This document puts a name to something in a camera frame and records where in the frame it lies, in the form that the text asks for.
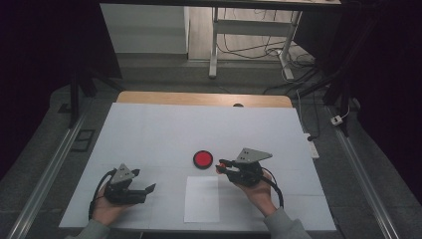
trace sheet of paper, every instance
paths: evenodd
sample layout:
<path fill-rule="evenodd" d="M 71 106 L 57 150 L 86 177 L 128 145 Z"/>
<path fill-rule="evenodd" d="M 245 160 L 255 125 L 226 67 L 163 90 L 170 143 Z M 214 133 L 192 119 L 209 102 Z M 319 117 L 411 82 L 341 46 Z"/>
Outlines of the sheet of paper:
<path fill-rule="evenodd" d="M 184 222 L 219 222 L 218 201 L 218 177 L 187 177 Z"/>

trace white tabletop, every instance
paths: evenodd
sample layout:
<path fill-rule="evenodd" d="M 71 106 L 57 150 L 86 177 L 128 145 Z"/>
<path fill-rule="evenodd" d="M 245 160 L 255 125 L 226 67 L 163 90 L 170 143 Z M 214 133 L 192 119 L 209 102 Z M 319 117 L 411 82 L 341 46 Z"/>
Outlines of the white tabletop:
<path fill-rule="evenodd" d="M 124 163 L 129 169 L 140 169 L 130 189 L 144 189 L 153 183 L 156 187 L 145 203 L 129 208 L 112 227 L 267 231 L 263 216 L 227 176 L 216 174 L 214 166 L 198 169 L 192 161 L 199 150 L 210 151 L 214 164 L 221 158 L 236 159 L 243 147 L 273 155 L 261 165 L 276 176 L 291 218 L 301 219 L 307 230 L 335 230 L 295 109 L 118 103 L 109 111 L 60 227 L 85 227 L 100 179 Z M 188 180 L 200 183 L 188 185 Z M 198 185 L 207 190 L 198 189 Z M 192 216 L 195 207 L 203 206 L 191 200 L 195 191 L 207 207 Z M 278 205 L 274 191 L 273 200 Z M 186 208 L 185 203 L 193 209 Z M 186 214 L 190 222 L 185 221 Z"/>

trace red button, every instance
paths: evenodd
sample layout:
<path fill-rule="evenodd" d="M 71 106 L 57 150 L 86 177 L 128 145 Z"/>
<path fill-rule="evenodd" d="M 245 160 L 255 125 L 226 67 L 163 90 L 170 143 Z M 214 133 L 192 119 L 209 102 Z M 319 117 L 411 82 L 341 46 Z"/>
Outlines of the red button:
<path fill-rule="evenodd" d="M 193 155 L 193 163 L 199 169 L 207 169 L 212 164 L 212 154 L 206 150 L 200 150 Z"/>

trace sleeve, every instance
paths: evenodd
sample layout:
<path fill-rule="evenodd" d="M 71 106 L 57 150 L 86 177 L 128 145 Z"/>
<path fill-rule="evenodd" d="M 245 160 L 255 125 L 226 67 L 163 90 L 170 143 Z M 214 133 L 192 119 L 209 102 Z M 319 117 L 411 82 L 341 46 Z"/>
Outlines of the sleeve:
<path fill-rule="evenodd" d="M 292 220 L 283 208 L 264 219 L 272 239 L 311 239 L 299 219 Z"/>
<path fill-rule="evenodd" d="M 92 219 L 87 227 L 77 237 L 68 236 L 66 239 L 103 239 L 109 233 L 109 228 Z"/>

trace hand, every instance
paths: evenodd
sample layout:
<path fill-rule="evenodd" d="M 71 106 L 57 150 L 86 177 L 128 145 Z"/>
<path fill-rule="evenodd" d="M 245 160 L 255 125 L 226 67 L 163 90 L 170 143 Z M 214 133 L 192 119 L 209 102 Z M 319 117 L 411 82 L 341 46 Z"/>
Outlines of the hand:
<path fill-rule="evenodd" d="M 264 171 L 264 176 L 271 180 L 270 174 Z M 237 187 L 245 192 L 248 199 L 263 213 L 265 217 L 273 214 L 277 208 L 271 200 L 271 186 L 261 180 L 257 185 L 246 187 L 235 183 Z"/>
<path fill-rule="evenodd" d="M 97 195 L 96 207 L 93 219 L 105 226 L 111 225 L 124 209 L 132 205 L 115 205 L 110 203 L 105 197 L 106 187 L 103 186 Z"/>

